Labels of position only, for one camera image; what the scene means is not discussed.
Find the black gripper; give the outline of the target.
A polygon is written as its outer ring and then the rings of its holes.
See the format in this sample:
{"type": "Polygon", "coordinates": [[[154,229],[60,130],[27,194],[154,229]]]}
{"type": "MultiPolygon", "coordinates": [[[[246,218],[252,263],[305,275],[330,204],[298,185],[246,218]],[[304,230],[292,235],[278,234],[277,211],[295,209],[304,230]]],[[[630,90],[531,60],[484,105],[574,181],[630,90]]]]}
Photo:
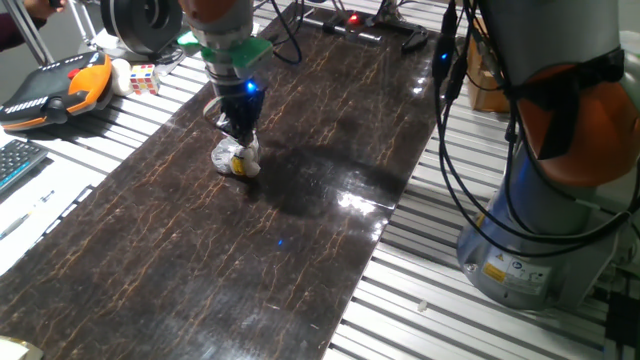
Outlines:
{"type": "Polygon", "coordinates": [[[256,124],[265,98],[265,89],[256,82],[235,85],[213,84],[220,99],[220,115],[216,126],[242,146],[249,146],[255,137],[256,124]]]}

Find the person's hand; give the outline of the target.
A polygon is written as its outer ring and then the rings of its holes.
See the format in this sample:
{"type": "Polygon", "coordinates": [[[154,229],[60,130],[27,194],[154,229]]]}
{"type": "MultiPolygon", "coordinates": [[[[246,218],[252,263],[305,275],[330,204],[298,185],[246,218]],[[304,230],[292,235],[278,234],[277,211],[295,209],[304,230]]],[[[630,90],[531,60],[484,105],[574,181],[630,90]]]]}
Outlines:
{"type": "Polygon", "coordinates": [[[46,20],[64,10],[66,0],[24,0],[23,5],[31,18],[46,20]]]}

